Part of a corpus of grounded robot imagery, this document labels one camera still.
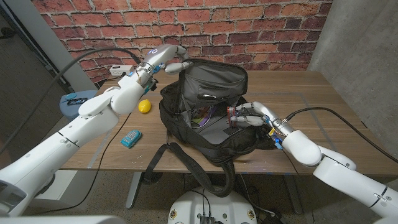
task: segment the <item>yellow lemon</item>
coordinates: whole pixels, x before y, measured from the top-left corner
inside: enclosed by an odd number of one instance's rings
[[[146,113],[150,110],[150,102],[149,100],[142,100],[141,102],[139,102],[138,104],[138,110],[141,113]]]

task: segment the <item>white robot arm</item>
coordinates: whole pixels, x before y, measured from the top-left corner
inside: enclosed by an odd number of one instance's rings
[[[301,164],[317,167],[313,174],[324,183],[365,204],[381,217],[398,215],[398,192],[356,172],[356,164],[351,159],[316,145],[303,132],[294,130],[287,121],[282,121],[263,104],[245,103],[229,110],[231,124],[244,121],[257,126],[265,123],[274,128],[278,133],[276,138],[273,137],[275,143],[279,144],[284,138],[282,147]],[[242,110],[254,111],[260,117],[236,116]]]
[[[156,80],[153,74],[175,56],[188,58],[187,50],[176,45],[152,49],[142,63],[122,77],[120,87],[107,89],[102,95],[82,104],[79,116],[34,147],[11,165],[0,170],[0,216],[16,217],[23,213],[36,193],[46,186],[54,172],[87,142],[117,125],[117,114],[128,114]],[[173,73],[182,66],[168,70]]]

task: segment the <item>gray wall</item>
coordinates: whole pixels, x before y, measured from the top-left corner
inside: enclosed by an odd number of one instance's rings
[[[398,157],[397,0],[334,0],[308,70]]]

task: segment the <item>wooden table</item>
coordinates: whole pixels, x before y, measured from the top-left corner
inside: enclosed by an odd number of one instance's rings
[[[337,94],[333,87],[318,72],[261,72],[249,73],[248,92],[244,96],[248,101],[259,101],[274,110],[281,118],[295,110],[310,106],[324,106],[335,110],[346,118],[365,136],[377,145],[381,143],[365,127],[354,111]],[[160,120],[159,91],[176,81],[178,75],[158,73],[158,88],[148,92],[142,100],[148,99],[152,108],[147,114],[134,110],[114,141],[109,145],[101,170],[145,171],[148,163],[166,142],[166,128]],[[99,93],[117,85],[116,81],[106,82]],[[104,134],[84,145],[62,169],[87,170],[97,169],[101,155],[109,140],[126,120],[120,116],[119,124],[109,133]],[[358,171],[365,175],[397,175],[398,164],[392,162],[375,148],[360,138],[353,130],[327,111],[306,111],[297,114],[290,124],[303,131],[312,141],[320,146],[338,151],[352,159]],[[128,149],[120,140],[131,130],[138,129],[142,137],[138,143]],[[183,150],[193,157],[207,172],[222,172],[222,169],[210,164],[203,155],[186,144],[180,144]],[[291,157],[300,174],[310,175],[312,168],[304,167]],[[280,150],[254,152],[238,157],[235,162],[237,173],[247,174],[295,174],[294,168]],[[155,172],[188,172],[187,168],[171,152],[166,151],[155,168]]]

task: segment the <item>white power strip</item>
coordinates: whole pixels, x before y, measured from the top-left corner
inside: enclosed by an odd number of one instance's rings
[[[132,65],[113,65],[109,71],[111,71],[112,76],[118,77],[126,73],[129,75],[134,70]]]

